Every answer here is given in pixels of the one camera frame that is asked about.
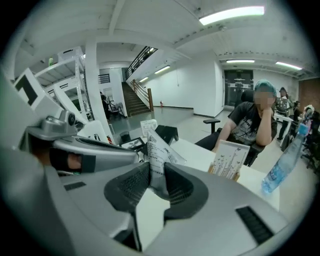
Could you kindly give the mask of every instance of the teal hair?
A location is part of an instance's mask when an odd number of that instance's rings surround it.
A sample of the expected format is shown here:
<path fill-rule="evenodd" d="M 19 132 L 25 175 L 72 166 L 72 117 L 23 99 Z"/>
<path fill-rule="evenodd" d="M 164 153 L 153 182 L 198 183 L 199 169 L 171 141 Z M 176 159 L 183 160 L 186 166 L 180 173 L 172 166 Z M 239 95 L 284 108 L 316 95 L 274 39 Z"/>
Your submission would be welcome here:
<path fill-rule="evenodd" d="M 276 88 L 274 87 L 274 85 L 272 83 L 270 83 L 268 80 L 266 79 L 261 79 L 259 80 L 255 87 L 254 87 L 254 91 L 259 91 L 261 90 L 261 88 L 266 89 L 267 92 L 270 92 L 273 94 L 273 97 L 277 97 L 277 91 Z"/>

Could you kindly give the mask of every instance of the bottle cap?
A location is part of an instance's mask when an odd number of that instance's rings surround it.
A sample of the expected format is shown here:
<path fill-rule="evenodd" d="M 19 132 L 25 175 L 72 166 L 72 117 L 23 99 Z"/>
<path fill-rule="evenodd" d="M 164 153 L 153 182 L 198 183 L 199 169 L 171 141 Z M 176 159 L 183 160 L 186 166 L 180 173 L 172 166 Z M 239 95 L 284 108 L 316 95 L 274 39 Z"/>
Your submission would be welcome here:
<path fill-rule="evenodd" d="M 303 136 L 307 136 L 307 134 L 308 134 L 308 126 L 306 126 L 305 124 L 301 123 L 299 125 L 298 133 L 303 135 Z"/>

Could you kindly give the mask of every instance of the staircase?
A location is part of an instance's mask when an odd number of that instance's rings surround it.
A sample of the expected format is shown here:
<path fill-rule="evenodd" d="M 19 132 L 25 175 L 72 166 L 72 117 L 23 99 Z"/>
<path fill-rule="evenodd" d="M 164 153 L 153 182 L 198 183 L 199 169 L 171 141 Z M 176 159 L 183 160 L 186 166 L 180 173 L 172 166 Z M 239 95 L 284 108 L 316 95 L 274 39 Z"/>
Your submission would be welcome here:
<path fill-rule="evenodd" d="M 128 117 L 150 112 L 150 109 L 126 82 L 122 82 L 122 91 Z"/>

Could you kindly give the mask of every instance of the fire extinguisher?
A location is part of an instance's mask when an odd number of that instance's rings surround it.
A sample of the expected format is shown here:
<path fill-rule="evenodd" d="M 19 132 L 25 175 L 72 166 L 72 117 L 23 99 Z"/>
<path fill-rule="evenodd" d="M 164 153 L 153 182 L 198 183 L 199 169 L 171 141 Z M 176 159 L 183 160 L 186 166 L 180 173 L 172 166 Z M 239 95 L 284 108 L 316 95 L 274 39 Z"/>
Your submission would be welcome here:
<path fill-rule="evenodd" d="M 108 139 L 108 142 L 109 142 L 110 144 L 113 144 L 113 143 L 112 143 L 112 140 L 111 140 L 111 138 L 110 138 L 109 136 L 107 136 L 106 138 Z"/>

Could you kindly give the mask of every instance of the wooden wall panel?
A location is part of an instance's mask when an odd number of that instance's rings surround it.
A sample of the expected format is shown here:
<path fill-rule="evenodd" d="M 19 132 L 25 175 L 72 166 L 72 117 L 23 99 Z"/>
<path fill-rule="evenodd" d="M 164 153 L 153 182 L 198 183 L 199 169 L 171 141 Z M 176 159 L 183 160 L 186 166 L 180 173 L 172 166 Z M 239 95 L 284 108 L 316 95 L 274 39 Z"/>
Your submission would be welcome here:
<path fill-rule="evenodd" d="M 299 81 L 300 110 L 311 104 L 320 111 L 320 78 Z"/>

